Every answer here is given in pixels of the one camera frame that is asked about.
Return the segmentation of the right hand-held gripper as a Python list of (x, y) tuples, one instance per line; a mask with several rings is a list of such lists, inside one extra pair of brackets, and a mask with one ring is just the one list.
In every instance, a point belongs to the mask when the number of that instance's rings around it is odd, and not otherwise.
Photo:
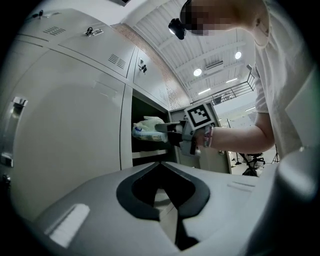
[(167, 133), (168, 142), (179, 147), (185, 156), (199, 156), (201, 151), (196, 143), (195, 133), (205, 126), (215, 127), (215, 118), (206, 103), (190, 106), (184, 110), (184, 120), (155, 125), (155, 130)]

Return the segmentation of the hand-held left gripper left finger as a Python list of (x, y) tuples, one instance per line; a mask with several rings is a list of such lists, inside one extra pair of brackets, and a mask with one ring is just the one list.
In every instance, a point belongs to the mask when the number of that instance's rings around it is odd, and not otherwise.
[(36, 226), (51, 250), (64, 256), (174, 256), (178, 212), (158, 184), (139, 187), (156, 217), (141, 219), (119, 202), (132, 194), (140, 177), (157, 168), (147, 163), (102, 175), (75, 188), (49, 206)]

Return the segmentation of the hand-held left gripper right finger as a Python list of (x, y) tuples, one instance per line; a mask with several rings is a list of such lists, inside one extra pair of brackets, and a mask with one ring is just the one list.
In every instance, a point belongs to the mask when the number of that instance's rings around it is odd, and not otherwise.
[(172, 256), (264, 256), (276, 248), (274, 221), (268, 216), (278, 164), (259, 177), (206, 171), (174, 162), (176, 168), (205, 182), (209, 200), (201, 212), (182, 221), (186, 234), (198, 242)]

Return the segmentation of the person's right hand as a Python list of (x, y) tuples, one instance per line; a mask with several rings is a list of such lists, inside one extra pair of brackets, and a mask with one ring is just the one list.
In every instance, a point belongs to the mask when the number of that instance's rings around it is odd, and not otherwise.
[(195, 133), (195, 141), (198, 147), (210, 148), (212, 143), (213, 127), (207, 125), (198, 129)]

